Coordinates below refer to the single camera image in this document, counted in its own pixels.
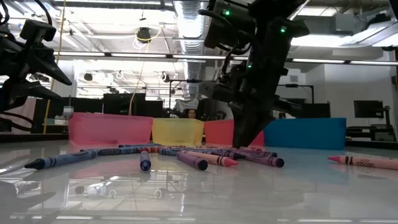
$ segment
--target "crayon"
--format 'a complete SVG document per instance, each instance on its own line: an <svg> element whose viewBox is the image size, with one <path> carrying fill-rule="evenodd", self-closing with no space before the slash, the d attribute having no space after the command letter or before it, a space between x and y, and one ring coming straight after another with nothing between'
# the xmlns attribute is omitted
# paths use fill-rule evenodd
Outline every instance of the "crayon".
<svg viewBox="0 0 398 224"><path fill-rule="evenodd" d="M151 147L151 146L162 146L161 144L156 144L156 143L149 143L149 144L125 144L125 145L119 145L118 147Z"/></svg>
<svg viewBox="0 0 398 224"><path fill-rule="evenodd" d="M36 159L33 162L26 164L26 169L45 169L54 166L61 166L65 164L71 164L73 162L80 162L87 159L92 159L98 155L96 150L75 152L71 154L59 155L54 157L45 157Z"/></svg>
<svg viewBox="0 0 398 224"><path fill-rule="evenodd" d="M241 146L239 149L245 151L252 151L252 152L266 152L266 148L264 146L248 146L248 147Z"/></svg>
<svg viewBox="0 0 398 224"><path fill-rule="evenodd" d="M278 157L278 154L276 152L252 152L252 151L245 151L245 150L240 150L240 149L236 149L236 150L232 150L232 151L239 153L240 155L252 156L252 157L256 157L256 158L264 158L264 157L269 157L269 156Z"/></svg>
<svg viewBox="0 0 398 224"><path fill-rule="evenodd" d="M274 166L274 167L283 167L285 165L285 161L283 159L274 157L274 156L258 158L258 157L247 155L245 160L248 160L251 162L257 162L257 163L264 164L264 165Z"/></svg>
<svg viewBox="0 0 398 224"><path fill-rule="evenodd" d="M83 151L97 151L99 156L108 156L108 155L120 155L120 154L134 154L140 153L142 151L147 152L157 152L159 150L158 147L120 147L120 148L112 148L112 149L82 149L80 152Z"/></svg>
<svg viewBox="0 0 398 224"><path fill-rule="evenodd" d="M230 150L225 149L194 149L194 148L171 148L171 149L159 149L159 154L168 155L168 156L176 156L180 151L192 151L199 152L204 154L213 154L217 156L229 157L233 160L244 159L246 156L231 152Z"/></svg>
<svg viewBox="0 0 398 224"><path fill-rule="evenodd" d="M193 155L179 152L177 153L177 158L182 162L200 170L206 170L208 167L206 160L197 158Z"/></svg>
<svg viewBox="0 0 398 224"><path fill-rule="evenodd" d="M231 159L233 159L233 160L245 159L245 158L246 158L245 155L242 155L242 154L236 153L236 152L231 152L231 151L226 151L226 152L211 152L210 154L212 154L212 155L217 155L217 156L228 157L228 158L231 158Z"/></svg>
<svg viewBox="0 0 398 224"><path fill-rule="evenodd" d="M328 159L346 165L398 170L398 160L396 159L373 159L353 156L330 156Z"/></svg>
<svg viewBox="0 0 398 224"><path fill-rule="evenodd" d="M147 151L142 151L140 153L140 167L143 171L147 171L150 169L150 158L149 158L149 154Z"/></svg>
<svg viewBox="0 0 398 224"><path fill-rule="evenodd" d="M224 156L216 156L216 155L204 154L204 153L198 153L198 152L192 152L192 151L181 151L181 152L196 156L200 159L204 159L208 163L214 164L214 165L225 166L225 167L238 165L238 162L236 162L235 160L230 159L228 157L224 157Z"/></svg>

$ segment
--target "pink plastic bin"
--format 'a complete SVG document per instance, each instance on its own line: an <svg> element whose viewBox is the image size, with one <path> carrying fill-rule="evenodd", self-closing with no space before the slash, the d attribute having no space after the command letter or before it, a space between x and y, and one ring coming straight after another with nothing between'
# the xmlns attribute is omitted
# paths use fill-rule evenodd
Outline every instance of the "pink plastic bin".
<svg viewBox="0 0 398 224"><path fill-rule="evenodd" d="M206 121L205 136L206 143L232 145L234 133L234 120ZM252 146L264 146L264 132L260 134L251 143Z"/></svg>
<svg viewBox="0 0 398 224"><path fill-rule="evenodd" d="M75 144L148 143L153 118L113 114L73 113L69 140Z"/></svg>

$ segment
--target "pink crayon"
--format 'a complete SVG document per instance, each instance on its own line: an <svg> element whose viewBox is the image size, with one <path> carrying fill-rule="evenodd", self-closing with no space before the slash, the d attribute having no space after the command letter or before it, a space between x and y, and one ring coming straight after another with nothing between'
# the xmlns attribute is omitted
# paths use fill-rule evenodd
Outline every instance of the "pink crayon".
<svg viewBox="0 0 398 224"><path fill-rule="evenodd" d="M373 159L353 156L330 156L328 159L346 165L398 170L398 160L392 159Z"/></svg>

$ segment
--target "red crayon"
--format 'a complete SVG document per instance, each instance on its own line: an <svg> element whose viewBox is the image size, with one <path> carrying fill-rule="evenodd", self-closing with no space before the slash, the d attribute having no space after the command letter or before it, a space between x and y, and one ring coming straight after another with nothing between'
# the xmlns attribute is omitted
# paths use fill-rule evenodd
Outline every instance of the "red crayon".
<svg viewBox="0 0 398 224"><path fill-rule="evenodd" d="M398 170L398 160L396 159L374 159L353 156L330 156L328 159L346 165Z"/></svg>
<svg viewBox="0 0 398 224"><path fill-rule="evenodd" d="M192 151L181 151L181 152L199 157L200 159L204 159L213 165L219 165L219 166L225 166L225 167L238 165L238 162L236 162L235 160L230 159L228 157L224 157L224 156L216 156L216 155L204 154L204 153L192 152Z"/></svg>
<svg viewBox="0 0 398 224"><path fill-rule="evenodd" d="M285 161L283 159L274 157L274 156L258 158L258 157L247 155L245 160L248 160L251 162L257 162L257 163L265 164L265 165L269 165L269 166L274 166L274 167L283 167L285 165Z"/></svg>
<svg viewBox="0 0 398 224"><path fill-rule="evenodd" d="M160 147L160 146L142 147L142 148L138 149L138 153L141 153L142 151L147 151L148 153L159 152L160 148L162 148L162 147Z"/></svg>

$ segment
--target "white column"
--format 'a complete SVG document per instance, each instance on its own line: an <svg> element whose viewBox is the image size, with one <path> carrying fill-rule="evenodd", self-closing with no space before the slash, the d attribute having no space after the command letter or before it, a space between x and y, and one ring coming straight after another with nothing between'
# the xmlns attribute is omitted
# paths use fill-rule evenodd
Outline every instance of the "white column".
<svg viewBox="0 0 398 224"><path fill-rule="evenodd" d="M68 86L58 81L54 81L53 92L61 97L76 97L79 74L75 69L75 61L61 60L58 62L58 67L60 67L64 74L69 78L69 80L72 82L72 85Z"/></svg>

